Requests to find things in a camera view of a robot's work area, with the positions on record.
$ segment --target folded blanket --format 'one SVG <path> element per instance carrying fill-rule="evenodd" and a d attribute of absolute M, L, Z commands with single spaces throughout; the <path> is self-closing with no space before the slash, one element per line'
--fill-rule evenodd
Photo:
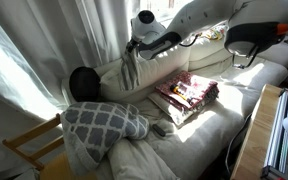
<path fill-rule="evenodd" d="M 76 175 L 96 169 L 123 137 L 143 139 L 149 123 L 131 104 L 80 102 L 61 114 L 68 161 Z"/>
<path fill-rule="evenodd" d="M 191 91 L 189 101 L 181 95 L 171 91 L 171 87 L 179 82 L 185 84 Z M 160 96 L 179 110 L 194 110 L 200 103 L 207 104 L 216 99 L 219 90 L 217 82 L 210 79 L 191 74 L 187 71 L 181 71 L 174 78 L 155 87 Z"/>

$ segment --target black cable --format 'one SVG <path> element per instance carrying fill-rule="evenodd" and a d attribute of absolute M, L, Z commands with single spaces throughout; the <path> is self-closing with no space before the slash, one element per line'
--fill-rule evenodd
<path fill-rule="evenodd" d="M 190 44 L 188 44 L 188 45 L 186 45 L 186 44 L 179 44 L 180 46 L 182 46 L 182 47 L 190 47 L 190 46 L 192 46 L 194 43 L 195 43 L 195 41 L 196 41 L 196 39 L 198 38 L 198 34 L 196 34 L 195 35 L 195 38 L 194 38 L 194 40 L 193 40 L 193 42 L 191 42 Z"/>
<path fill-rule="evenodd" d="M 226 157 L 225 157 L 225 166 L 226 166 L 226 170 L 227 170 L 227 173 L 229 175 L 229 177 L 231 177 L 231 171 L 230 171 L 230 168 L 228 166 L 228 157 L 229 157 L 229 154 L 230 154 L 230 151 L 231 151 L 231 147 L 232 147 L 232 144 L 234 143 L 235 139 L 241 134 L 241 132 L 245 129 L 246 125 L 248 124 L 248 122 L 250 121 L 251 119 L 251 116 L 252 116 L 252 113 L 249 114 L 247 117 L 246 117 L 246 120 L 242 126 L 242 128 L 239 130 L 239 132 L 233 137 L 233 139 L 231 140 L 230 144 L 228 145 L 228 149 L 227 149 L 227 153 L 226 153 Z"/>

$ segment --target white curtain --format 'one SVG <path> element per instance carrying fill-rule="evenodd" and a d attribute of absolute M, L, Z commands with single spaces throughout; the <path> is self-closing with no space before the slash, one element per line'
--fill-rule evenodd
<path fill-rule="evenodd" d="M 0 25 L 61 108 L 66 105 L 63 78 L 79 66 L 97 67 L 121 57 L 134 2 L 0 0 Z"/>

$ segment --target black cushion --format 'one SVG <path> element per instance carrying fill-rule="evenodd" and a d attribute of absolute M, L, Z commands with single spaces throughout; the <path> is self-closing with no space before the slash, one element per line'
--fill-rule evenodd
<path fill-rule="evenodd" d="M 78 67 L 70 76 L 69 87 L 77 102 L 94 102 L 100 92 L 100 77 L 93 68 Z"/>

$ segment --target wooden chair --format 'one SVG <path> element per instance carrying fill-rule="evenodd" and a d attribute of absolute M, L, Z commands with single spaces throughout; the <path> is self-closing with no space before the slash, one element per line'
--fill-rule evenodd
<path fill-rule="evenodd" d="M 60 123 L 60 115 L 57 114 L 55 118 L 44 122 L 15 138 L 4 139 L 3 144 L 31 163 L 40 172 L 40 180 L 95 180 L 96 175 L 94 172 L 90 172 L 85 176 L 75 176 L 70 169 L 65 152 L 62 152 L 46 164 L 43 164 L 38 160 L 47 153 L 62 145 L 64 143 L 63 136 L 54 139 L 32 154 L 19 149 L 19 146 L 48 132 L 49 130 L 58 126 Z"/>

